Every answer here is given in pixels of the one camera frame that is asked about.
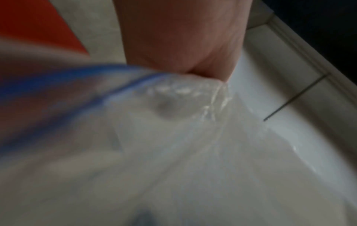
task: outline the red object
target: red object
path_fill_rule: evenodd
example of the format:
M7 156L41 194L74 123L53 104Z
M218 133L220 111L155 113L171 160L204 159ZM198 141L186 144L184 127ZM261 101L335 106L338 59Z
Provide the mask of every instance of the red object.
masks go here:
M2 0L0 36L88 53L48 0Z

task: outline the skin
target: skin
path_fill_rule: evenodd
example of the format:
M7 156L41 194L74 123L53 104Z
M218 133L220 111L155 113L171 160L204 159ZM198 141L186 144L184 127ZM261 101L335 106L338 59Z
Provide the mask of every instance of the skin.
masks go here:
M226 82L252 0L114 0L128 64Z

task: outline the black surface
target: black surface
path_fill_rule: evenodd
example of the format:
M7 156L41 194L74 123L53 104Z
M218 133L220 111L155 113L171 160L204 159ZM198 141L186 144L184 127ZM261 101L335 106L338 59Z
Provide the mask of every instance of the black surface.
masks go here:
M357 84L357 0L263 0Z

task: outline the plastic bag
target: plastic bag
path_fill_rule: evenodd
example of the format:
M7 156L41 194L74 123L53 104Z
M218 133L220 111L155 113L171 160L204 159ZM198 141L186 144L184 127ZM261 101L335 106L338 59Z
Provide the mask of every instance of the plastic bag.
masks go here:
M3 92L1 225L341 223L341 198L226 84L110 67Z

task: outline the orange-red mat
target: orange-red mat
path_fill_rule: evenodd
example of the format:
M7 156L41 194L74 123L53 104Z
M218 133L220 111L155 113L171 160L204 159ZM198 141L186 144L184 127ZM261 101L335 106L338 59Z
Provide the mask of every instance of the orange-red mat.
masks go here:
M87 53L48 0L0 1L0 36Z

